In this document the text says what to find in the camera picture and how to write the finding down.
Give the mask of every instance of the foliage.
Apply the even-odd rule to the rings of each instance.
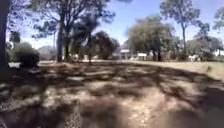
[[[169,45],[172,39],[173,28],[163,24],[159,16],[151,16],[138,20],[137,24],[129,29],[130,48],[135,52],[153,52],[153,58],[161,60],[162,48]]]
[[[161,5],[161,14],[174,19],[181,25],[183,31],[184,54],[186,52],[186,29],[199,18],[200,10],[194,9],[191,0],[164,0]]]
[[[215,37],[198,38],[187,42],[188,53],[199,55],[203,61],[212,61],[213,53],[221,49],[223,49],[223,44]]]
[[[197,22],[200,28],[199,32],[195,35],[195,38],[208,38],[208,32],[210,31],[210,25],[208,23]]]
[[[96,55],[99,58],[107,60],[112,53],[119,47],[119,43],[116,39],[110,38],[106,32],[100,31],[93,36],[93,45]]]
[[[11,0],[7,29],[9,32],[19,31],[21,26],[23,26],[23,21],[30,16],[27,11],[28,0]]]
[[[224,7],[220,8],[215,14],[215,26],[214,29],[220,30],[224,27]]]
[[[72,30],[72,26],[83,17],[88,17],[90,15],[94,16],[96,19],[101,18],[105,22],[111,22],[114,13],[106,10],[108,2],[110,2],[110,0],[32,0],[32,6],[33,9],[41,12],[43,16],[48,18],[47,22],[59,24],[58,51],[61,51],[63,42],[65,46],[65,58],[68,59],[68,47],[71,42],[69,34]],[[41,35],[37,37],[52,34],[52,32],[49,31],[57,30],[55,28],[57,25],[53,26],[54,29],[48,29],[50,27],[46,27],[46,25],[49,26],[51,24],[45,23],[43,27],[35,27],[41,32]]]
[[[39,62],[39,53],[28,43],[16,45],[12,50],[13,60],[20,62],[21,67],[35,67]]]

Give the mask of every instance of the tree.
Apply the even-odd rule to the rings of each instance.
[[[221,7],[215,14],[215,26],[214,29],[221,29],[224,27],[224,7]]]
[[[199,32],[195,35],[195,38],[208,38],[208,32],[210,31],[210,25],[208,23],[202,23],[198,21]]]
[[[48,21],[59,24],[58,26],[58,61],[61,61],[62,42],[64,42],[65,58],[69,57],[70,32],[74,23],[82,17],[94,14],[97,18],[107,21],[114,13],[106,10],[110,0],[32,0],[32,5],[38,9]]]
[[[199,18],[200,10],[194,9],[191,0],[164,0],[161,5],[161,14],[166,18],[174,19],[181,25],[186,57],[186,29]]]
[[[138,20],[137,24],[129,29],[128,35],[129,46],[135,52],[149,54],[152,51],[153,60],[161,61],[162,47],[169,43],[172,27],[161,23],[161,17],[152,16]]]
[[[0,80],[7,78],[8,62],[6,57],[6,26],[9,11],[9,0],[0,2]]]
[[[11,32],[11,34],[10,34],[10,38],[9,38],[9,40],[11,41],[11,42],[13,42],[13,47],[15,47],[15,45],[17,44],[17,43],[20,43],[20,33],[19,32],[17,32],[17,31],[12,31]]]
[[[93,36],[93,50],[99,58],[107,60],[113,54],[113,52],[119,47],[119,43],[116,39],[110,38],[109,35],[100,31]]]
[[[187,42],[188,53],[190,55],[199,55],[203,61],[213,60],[213,53],[221,49],[223,49],[221,40],[211,36]]]

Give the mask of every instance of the sandy ground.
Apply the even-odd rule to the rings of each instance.
[[[9,128],[223,128],[224,64],[135,63],[16,71],[0,84],[2,122]]]

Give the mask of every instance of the leaves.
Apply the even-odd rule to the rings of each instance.
[[[220,8],[215,14],[215,26],[213,29],[220,30],[224,27],[224,7]]]
[[[136,52],[148,53],[165,45],[172,37],[172,30],[169,24],[161,23],[159,16],[146,17],[129,29],[127,43]]]

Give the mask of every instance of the dirt ground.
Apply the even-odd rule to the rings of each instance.
[[[0,83],[0,127],[223,128],[224,64],[46,64]]]

